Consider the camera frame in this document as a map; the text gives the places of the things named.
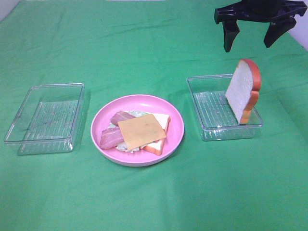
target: green cloth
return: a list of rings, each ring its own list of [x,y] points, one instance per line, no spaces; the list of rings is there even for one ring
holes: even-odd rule
[[[73,152],[18,156],[0,143],[1,231],[308,230],[308,53],[268,24],[239,21],[230,53],[215,8],[233,1],[22,1],[0,23],[0,136],[31,86],[84,83]],[[202,141],[186,78],[259,66],[261,136]],[[106,159],[92,119],[118,97],[151,94],[180,111],[185,135],[149,167]]]

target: transparent tray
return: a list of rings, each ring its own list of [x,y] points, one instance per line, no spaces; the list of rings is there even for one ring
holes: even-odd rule
[[[254,108],[249,122],[238,124],[225,97],[232,74],[187,79],[198,128],[204,141],[253,138],[260,134],[263,121]]]
[[[33,86],[20,106],[4,142],[18,155],[73,150],[80,127],[84,84]]]

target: pink plate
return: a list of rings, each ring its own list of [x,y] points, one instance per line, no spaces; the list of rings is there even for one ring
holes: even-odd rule
[[[170,115],[171,121],[167,130],[167,138],[163,153],[158,156],[145,150],[133,153],[118,151],[116,148],[101,149],[102,130],[110,124],[110,118],[118,111],[145,111]],[[141,167],[156,164],[168,156],[180,144],[184,134],[184,123],[178,110],[166,100],[152,95],[128,95],[111,101],[95,115],[91,125],[92,140],[97,149],[109,160],[120,165]]]

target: cheese slice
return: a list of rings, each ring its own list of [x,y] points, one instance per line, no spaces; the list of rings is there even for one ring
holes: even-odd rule
[[[119,121],[118,124],[128,150],[166,138],[165,131],[152,114]]]

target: toast slice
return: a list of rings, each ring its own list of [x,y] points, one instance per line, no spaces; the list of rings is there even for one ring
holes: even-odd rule
[[[241,59],[226,91],[226,98],[239,124],[247,124],[259,99],[261,74],[250,59]]]
[[[166,114],[158,114],[153,113],[159,124],[161,125],[162,129],[167,133],[168,125],[170,122],[170,116]],[[155,155],[161,155],[163,152],[163,147],[165,144],[165,139],[160,139],[156,142],[152,142],[145,147],[143,147],[143,150],[146,150],[147,152],[153,153]]]

